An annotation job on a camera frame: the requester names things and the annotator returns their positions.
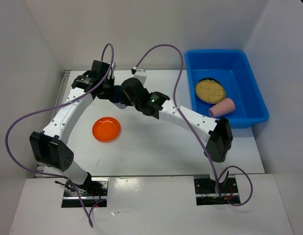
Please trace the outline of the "orange plastic plate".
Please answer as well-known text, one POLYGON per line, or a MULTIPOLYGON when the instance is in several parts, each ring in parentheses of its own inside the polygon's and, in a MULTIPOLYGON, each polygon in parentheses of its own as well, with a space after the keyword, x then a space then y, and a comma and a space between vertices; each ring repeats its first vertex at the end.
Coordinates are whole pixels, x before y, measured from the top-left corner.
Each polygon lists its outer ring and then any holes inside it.
POLYGON ((121 125, 113 117, 102 117, 98 119, 92 127, 94 138, 100 142, 114 141, 120 132, 121 125))

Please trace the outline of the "black plastic plate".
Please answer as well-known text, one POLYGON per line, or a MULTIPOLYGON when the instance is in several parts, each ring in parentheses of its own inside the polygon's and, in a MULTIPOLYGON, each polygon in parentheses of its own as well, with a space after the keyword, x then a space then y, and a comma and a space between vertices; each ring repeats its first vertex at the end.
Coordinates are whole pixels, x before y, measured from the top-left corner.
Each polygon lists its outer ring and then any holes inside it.
POLYGON ((204 81, 204 80, 209 80, 209 81, 213 81, 213 82, 219 83, 219 81, 217 81, 216 79, 211 78, 211 77, 203 78, 202 81, 204 81))

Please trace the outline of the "green-rimmed bamboo tray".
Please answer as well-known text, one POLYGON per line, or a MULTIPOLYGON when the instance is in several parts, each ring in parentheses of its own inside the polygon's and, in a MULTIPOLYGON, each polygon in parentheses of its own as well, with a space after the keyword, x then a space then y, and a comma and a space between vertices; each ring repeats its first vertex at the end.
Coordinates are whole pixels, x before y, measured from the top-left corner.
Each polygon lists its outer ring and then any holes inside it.
POLYGON ((199 81, 195 85, 195 94, 203 102, 217 104, 226 97, 226 91, 220 83, 209 80, 199 81))

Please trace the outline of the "pink plastic cup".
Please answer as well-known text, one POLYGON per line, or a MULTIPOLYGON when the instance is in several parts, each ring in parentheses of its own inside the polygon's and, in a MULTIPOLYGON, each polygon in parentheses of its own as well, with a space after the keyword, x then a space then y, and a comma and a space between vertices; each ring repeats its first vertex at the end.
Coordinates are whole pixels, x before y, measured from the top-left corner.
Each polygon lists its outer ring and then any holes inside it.
POLYGON ((225 98, 208 109, 208 114, 212 118, 218 118, 235 111, 235 104, 230 98, 225 98))

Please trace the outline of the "blue plastic cup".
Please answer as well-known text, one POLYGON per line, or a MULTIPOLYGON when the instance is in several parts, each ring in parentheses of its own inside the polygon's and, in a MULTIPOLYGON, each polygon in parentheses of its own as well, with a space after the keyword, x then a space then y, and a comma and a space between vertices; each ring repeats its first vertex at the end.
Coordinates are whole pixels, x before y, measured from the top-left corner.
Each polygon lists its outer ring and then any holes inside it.
POLYGON ((112 103, 122 103, 124 99, 124 91, 121 86, 116 85, 113 87, 113 94, 109 101, 112 103))

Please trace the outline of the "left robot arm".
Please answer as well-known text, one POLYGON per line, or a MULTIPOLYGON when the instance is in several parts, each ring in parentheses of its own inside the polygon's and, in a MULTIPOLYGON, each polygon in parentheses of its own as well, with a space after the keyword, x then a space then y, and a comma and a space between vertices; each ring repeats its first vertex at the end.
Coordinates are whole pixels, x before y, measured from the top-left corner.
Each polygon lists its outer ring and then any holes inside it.
POLYGON ((114 70, 115 63, 93 61, 91 70, 72 83, 65 106, 40 133, 33 132, 29 137, 35 160, 70 179, 83 196, 98 192, 100 185, 74 161, 74 153, 67 143, 77 121, 94 99, 113 97, 114 70))

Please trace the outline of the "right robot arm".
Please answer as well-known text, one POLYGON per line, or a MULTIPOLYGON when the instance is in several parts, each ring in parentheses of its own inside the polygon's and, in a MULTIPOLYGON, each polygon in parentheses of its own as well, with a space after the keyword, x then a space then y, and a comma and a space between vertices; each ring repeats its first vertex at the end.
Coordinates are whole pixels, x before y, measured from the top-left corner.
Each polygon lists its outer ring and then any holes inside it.
POLYGON ((222 173, 217 172, 214 163, 225 162, 227 152, 232 145, 233 134, 228 119, 206 117, 177 104, 163 93, 150 93, 141 81, 134 77, 125 80, 121 88, 128 103, 137 111, 192 132, 211 164, 213 174, 209 181, 211 190, 219 193, 226 188, 227 182, 222 173))

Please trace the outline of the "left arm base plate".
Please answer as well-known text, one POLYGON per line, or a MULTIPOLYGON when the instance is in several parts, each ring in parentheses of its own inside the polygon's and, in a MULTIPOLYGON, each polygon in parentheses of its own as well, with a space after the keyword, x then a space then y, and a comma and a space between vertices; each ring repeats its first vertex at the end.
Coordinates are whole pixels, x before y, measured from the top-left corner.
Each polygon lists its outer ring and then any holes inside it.
MULTIPOLYGON (((107 206, 107 193, 108 193, 108 178, 94 177, 93 181, 97 182, 95 189, 91 192, 85 192, 78 189, 80 197, 86 208, 96 207, 103 208, 107 206)), ((66 182, 65 184, 58 182, 59 184, 65 186, 63 198, 62 198, 62 208, 81 208, 82 205, 79 201, 76 191, 66 182)))

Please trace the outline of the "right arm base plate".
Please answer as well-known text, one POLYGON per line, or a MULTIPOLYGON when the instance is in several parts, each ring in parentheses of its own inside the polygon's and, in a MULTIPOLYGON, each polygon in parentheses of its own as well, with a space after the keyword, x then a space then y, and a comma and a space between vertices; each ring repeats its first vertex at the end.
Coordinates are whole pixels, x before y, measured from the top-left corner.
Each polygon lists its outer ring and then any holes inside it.
POLYGON ((209 176, 195 177, 194 188, 197 206, 241 203, 236 179, 233 176, 219 184, 218 193, 215 191, 215 182, 209 176))

